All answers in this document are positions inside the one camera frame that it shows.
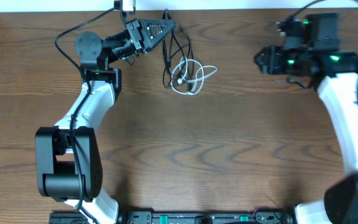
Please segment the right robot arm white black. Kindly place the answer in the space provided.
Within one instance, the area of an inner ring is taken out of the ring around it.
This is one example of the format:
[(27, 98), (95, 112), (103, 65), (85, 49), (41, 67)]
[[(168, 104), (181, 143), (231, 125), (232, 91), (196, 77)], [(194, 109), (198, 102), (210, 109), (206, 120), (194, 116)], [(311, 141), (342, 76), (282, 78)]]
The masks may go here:
[(340, 50), (338, 16), (289, 16), (278, 23), (281, 46), (254, 58), (264, 74), (308, 77), (324, 103), (341, 148), (344, 178), (321, 200), (295, 205), (285, 223), (358, 223), (358, 55)]

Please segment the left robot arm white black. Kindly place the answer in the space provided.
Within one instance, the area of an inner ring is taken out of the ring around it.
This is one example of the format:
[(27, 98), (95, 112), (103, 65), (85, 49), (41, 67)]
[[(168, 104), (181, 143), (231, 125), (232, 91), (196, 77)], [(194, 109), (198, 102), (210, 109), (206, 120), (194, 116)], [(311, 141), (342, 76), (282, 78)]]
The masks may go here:
[(102, 38), (83, 32), (75, 39), (80, 56), (81, 93), (67, 114), (35, 134), (40, 195), (71, 205), (88, 223), (121, 223), (119, 204), (103, 189), (103, 168), (96, 133), (122, 88), (117, 60), (150, 52), (176, 26), (171, 19), (134, 19), (125, 29)]

